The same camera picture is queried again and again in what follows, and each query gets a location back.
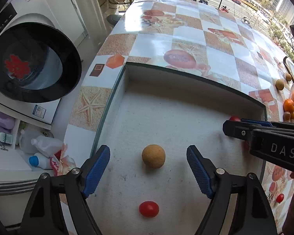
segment washing machine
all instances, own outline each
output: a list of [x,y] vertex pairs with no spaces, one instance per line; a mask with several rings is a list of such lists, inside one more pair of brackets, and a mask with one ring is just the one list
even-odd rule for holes
[[[70,33],[78,31],[82,25]],[[81,77],[73,41],[47,0],[0,0],[0,107],[51,125],[60,98]]]

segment blue bottle cap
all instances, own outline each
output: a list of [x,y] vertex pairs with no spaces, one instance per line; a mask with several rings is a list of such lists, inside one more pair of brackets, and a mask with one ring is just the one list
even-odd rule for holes
[[33,155],[29,158],[29,163],[34,166],[34,167],[37,167],[38,164],[39,164],[39,161],[38,161],[38,157]]

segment tiled counter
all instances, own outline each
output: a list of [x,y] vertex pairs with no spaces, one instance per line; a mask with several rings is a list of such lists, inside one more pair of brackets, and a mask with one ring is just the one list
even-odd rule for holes
[[[91,64],[65,134],[67,150],[59,174],[89,158],[106,102],[122,66],[146,63],[180,70],[219,82],[262,102],[269,121],[282,121],[283,101],[291,83],[285,80],[285,53],[272,41],[212,6],[189,0],[135,0],[115,26]],[[294,65],[290,68],[294,76]],[[275,81],[283,79],[278,91]],[[263,187],[281,231],[294,192],[284,171],[269,192],[275,166],[267,163]],[[275,203],[280,193],[281,204]]]

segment cherry tomato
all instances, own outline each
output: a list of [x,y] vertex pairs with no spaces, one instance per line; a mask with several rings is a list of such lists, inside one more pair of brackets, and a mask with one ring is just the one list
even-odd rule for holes
[[281,203],[284,200],[284,194],[279,194],[278,197],[276,198],[277,203]]
[[232,117],[230,117],[229,120],[231,120],[231,121],[237,121],[237,122],[240,122],[241,121],[241,119],[239,117],[237,117],[237,116],[232,116]]
[[143,202],[140,204],[140,213],[145,217],[155,217],[159,213],[159,206],[155,202]]

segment cork ball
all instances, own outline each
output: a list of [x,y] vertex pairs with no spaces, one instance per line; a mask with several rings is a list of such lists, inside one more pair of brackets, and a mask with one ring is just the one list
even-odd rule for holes
[[292,76],[291,76],[291,74],[287,73],[287,74],[285,75],[285,79],[286,79],[287,82],[290,82],[290,81],[292,80]]
[[159,145],[149,145],[144,148],[142,159],[146,166],[158,169],[165,163],[165,151]]
[[283,88],[284,88],[283,80],[277,80],[277,81],[276,81],[276,88],[277,88],[278,90],[280,90],[280,91],[283,90]]

